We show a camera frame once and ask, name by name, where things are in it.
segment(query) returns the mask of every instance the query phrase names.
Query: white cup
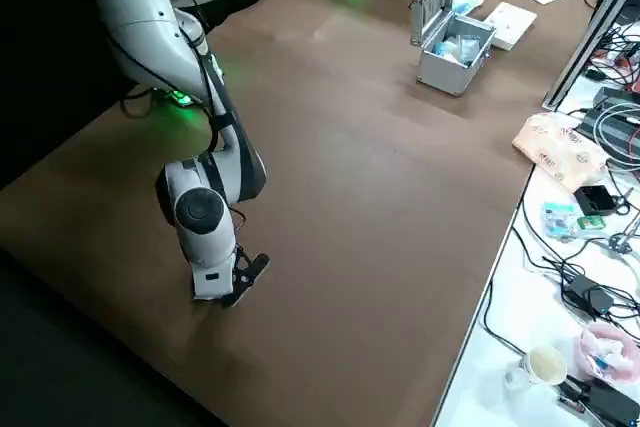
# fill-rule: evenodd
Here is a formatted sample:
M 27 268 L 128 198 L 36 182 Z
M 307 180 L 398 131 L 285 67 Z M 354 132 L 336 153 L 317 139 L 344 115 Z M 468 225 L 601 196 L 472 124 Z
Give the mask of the white cup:
M 505 385 L 511 391 L 540 384 L 560 385 L 567 373 L 567 363 L 559 351 L 553 347 L 537 347 L 507 371 Z

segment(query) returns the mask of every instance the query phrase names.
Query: pink bowl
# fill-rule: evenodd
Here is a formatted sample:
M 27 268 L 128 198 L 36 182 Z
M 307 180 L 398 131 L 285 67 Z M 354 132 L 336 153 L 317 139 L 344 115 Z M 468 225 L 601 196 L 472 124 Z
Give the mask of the pink bowl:
M 607 369 L 606 374 L 602 375 L 601 372 L 597 372 L 593 369 L 593 366 L 589 360 L 587 360 L 588 354 L 585 347 L 585 332 L 590 331 L 597 338 L 604 338 L 610 340 L 619 340 L 622 342 L 622 355 L 633 362 L 633 368 L 629 371 L 620 371 L 613 368 Z M 618 382 L 631 383 L 640 379 L 640 349 L 633 342 L 633 339 L 629 337 L 625 332 L 617 327 L 604 322 L 596 322 L 589 324 L 582 335 L 576 342 L 576 358 L 578 365 L 587 374 L 598 377 L 601 380 L 609 381 L 615 380 Z

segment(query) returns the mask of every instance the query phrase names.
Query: aluminum toolbox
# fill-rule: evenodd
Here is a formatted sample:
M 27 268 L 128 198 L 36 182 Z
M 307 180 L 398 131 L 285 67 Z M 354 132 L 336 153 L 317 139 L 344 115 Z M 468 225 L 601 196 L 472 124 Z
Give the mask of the aluminum toolbox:
M 420 47 L 418 80 L 452 95 L 462 95 L 489 56 L 495 27 L 452 10 L 453 0 L 411 0 L 411 43 Z M 445 59 L 433 52 L 450 36 L 474 35 L 480 52 L 469 65 Z

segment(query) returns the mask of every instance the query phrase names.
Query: white cable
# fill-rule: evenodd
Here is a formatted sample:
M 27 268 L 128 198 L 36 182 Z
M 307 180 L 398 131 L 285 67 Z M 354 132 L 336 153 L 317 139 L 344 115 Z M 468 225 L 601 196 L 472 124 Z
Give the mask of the white cable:
M 618 114 L 626 114 L 626 113 L 631 113 L 631 112 L 640 112 L 640 109 L 628 109 L 628 110 L 617 110 L 615 112 L 612 112 L 610 114 L 607 114 L 605 116 L 603 116 L 602 120 L 600 121 L 600 123 L 598 124 L 598 133 L 600 134 L 600 139 L 607 145 L 607 147 L 609 147 L 611 150 L 613 150 L 614 152 L 617 152 L 618 154 L 631 159 L 631 160 L 636 160 L 639 161 L 640 157 L 633 155 L 633 154 L 629 154 L 629 152 L 625 152 L 623 150 L 619 150 L 618 147 L 616 147 L 615 145 L 613 145 L 611 143 L 611 141 L 607 140 L 607 138 L 604 135 L 604 130 L 602 128 L 602 125 L 604 124 L 605 120 L 618 115 Z M 638 166 L 638 162 L 624 162 L 622 160 L 617 160 L 616 162 L 624 164 L 624 165 L 630 165 L 632 167 L 637 167 Z
M 620 110 L 620 107 L 626 107 L 626 106 L 630 106 L 631 108 L 629 109 L 622 109 Z M 594 124 L 593 124 L 593 139 L 595 141 L 595 143 L 602 147 L 602 143 L 604 143 L 609 149 L 613 150 L 614 152 L 620 154 L 623 158 L 625 159 L 630 159 L 630 160 L 636 160 L 636 162 L 626 162 L 624 160 L 618 160 L 618 159 L 613 159 L 616 163 L 618 164 L 622 164 L 622 165 L 627 165 L 630 168 L 621 168 L 619 170 L 616 170 L 617 172 L 634 172 L 634 171 L 638 171 L 640 170 L 640 166 L 638 166 L 638 162 L 640 161 L 640 157 L 638 156 L 634 156 L 634 155 L 629 155 L 628 152 L 624 152 L 622 150 L 620 150 L 618 147 L 616 147 L 615 145 L 613 145 L 609 140 L 607 140 L 607 138 L 604 136 L 604 131 L 602 129 L 602 124 L 604 124 L 604 122 L 609 119 L 610 117 L 613 117 L 615 115 L 620 115 L 620 114 L 626 114 L 626 113 L 631 113 L 631 112 L 640 112 L 640 105 L 634 104 L 632 102 L 621 102 L 619 104 L 615 104 L 612 105 L 611 107 L 605 109 L 599 116 L 598 118 L 595 120 Z
M 617 104 L 615 106 L 612 106 L 608 109 L 606 109 L 604 112 L 602 112 L 602 114 L 600 114 L 600 116 L 598 116 L 598 118 L 596 119 L 594 125 L 593 125 L 593 137 L 596 140 L 596 144 L 601 146 L 601 141 L 602 143 L 604 143 L 607 147 L 609 147 L 611 150 L 613 150 L 614 152 L 622 155 L 623 157 L 627 158 L 627 159 L 631 159 L 631 160 L 640 160 L 640 157 L 637 156 L 633 156 L 633 155 L 629 155 L 628 152 L 624 152 L 622 150 L 619 150 L 618 147 L 616 147 L 615 145 L 613 145 L 609 140 L 607 140 L 607 138 L 604 135 L 604 131 L 602 128 L 602 125 L 604 124 L 604 122 L 615 116 L 615 115 L 620 115 L 620 114 L 627 114 L 627 113 L 631 113 L 631 112 L 640 112 L 640 106 L 636 106 L 636 108 L 632 108 L 632 109 L 622 109 L 622 110 L 614 110 L 615 107 L 619 107 L 619 106 L 623 106 L 624 104 Z M 630 162 L 625 162 L 622 160 L 616 160 L 618 163 L 621 163 L 623 165 L 630 165 L 632 167 L 637 167 L 638 164 L 637 163 L 630 163 Z

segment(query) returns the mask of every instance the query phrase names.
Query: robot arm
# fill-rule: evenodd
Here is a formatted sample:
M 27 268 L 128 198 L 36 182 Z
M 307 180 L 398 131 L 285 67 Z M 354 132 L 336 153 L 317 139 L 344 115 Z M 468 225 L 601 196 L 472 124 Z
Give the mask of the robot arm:
M 266 174 L 216 69 L 198 20 L 178 9 L 193 0 L 97 0 L 113 54 L 130 78 L 179 90 L 202 104 L 215 142 L 197 157 L 165 166 L 157 183 L 163 211 L 193 271 L 195 298 L 233 304 L 268 262 L 237 270 L 228 205 L 256 197 Z

